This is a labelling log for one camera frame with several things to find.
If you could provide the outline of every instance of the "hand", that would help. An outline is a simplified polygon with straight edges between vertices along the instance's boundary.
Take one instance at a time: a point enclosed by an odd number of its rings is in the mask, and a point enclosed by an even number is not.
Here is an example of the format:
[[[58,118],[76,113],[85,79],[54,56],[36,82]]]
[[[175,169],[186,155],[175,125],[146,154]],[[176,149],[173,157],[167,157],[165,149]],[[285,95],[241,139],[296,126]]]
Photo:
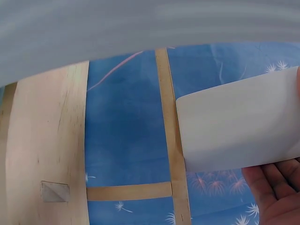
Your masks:
[[[243,168],[260,225],[300,224],[300,158]]]

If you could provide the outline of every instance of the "blurry white object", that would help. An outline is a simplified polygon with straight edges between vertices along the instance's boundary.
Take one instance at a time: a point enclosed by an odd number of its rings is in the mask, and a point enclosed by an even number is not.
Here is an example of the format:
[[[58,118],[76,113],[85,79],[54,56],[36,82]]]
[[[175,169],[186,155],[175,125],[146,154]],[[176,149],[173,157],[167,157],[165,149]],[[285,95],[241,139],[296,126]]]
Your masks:
[[[187,170],[225,170],[299,157],[297,68],[177,99]]]
[[[2,0],[0,21],[0,86],[158,47],[300,41],[298,0]]]

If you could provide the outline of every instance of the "blue patterned cloth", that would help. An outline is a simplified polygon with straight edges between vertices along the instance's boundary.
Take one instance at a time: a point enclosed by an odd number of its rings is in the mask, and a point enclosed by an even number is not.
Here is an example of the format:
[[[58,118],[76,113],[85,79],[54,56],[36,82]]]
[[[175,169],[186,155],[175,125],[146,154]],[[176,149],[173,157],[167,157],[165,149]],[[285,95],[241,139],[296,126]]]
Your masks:
[[[168,48],[176,98],[300,64],[300,44]],[[85,122],[88,187],[170,181],[154,51],[90,62]],[[255,225],[240,170],[187,173],[193,225]],[[91,225],[174,225],[172,198],[88,202]]]

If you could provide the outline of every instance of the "wooden frame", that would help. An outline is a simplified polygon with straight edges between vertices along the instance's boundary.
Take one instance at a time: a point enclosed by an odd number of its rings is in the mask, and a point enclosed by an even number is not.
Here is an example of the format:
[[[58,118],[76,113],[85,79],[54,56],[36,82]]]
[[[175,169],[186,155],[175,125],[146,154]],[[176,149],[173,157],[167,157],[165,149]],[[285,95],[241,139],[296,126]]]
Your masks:
[[[0,117],[0,178],[6,180],[6,184],[0,183],[1,224],[88,225],[87,200],[172,196],[176,224],[191,225],[168,55],[166,49],[156,50],[155,55],[171,182],[86,189],[84,118],[88,62],[71,65],[6,87]],[[68,184],[70,201],[44,203],[40,197],[43,180]]]
[[[1,118],[7,187],[7,206],[2,204],[1,211],[7,207],[8,212],[8,221],[1,224],[89,224],[84,172],[88,65],[26,78],[17,83],[10,98],[5,94],[2,106],[8,101],[12,107],[10,118],[6,114]],[[69,201],[43,202],[43,180],[68,184]]]

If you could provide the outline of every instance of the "white card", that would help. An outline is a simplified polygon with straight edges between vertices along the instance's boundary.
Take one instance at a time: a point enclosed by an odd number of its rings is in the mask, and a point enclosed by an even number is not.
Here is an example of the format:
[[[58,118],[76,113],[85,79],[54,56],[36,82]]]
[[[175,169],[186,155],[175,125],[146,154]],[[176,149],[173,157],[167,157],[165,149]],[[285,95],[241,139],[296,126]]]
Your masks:
[[[297,68],[177,99],[187,171],[234,169],[299,157]]]

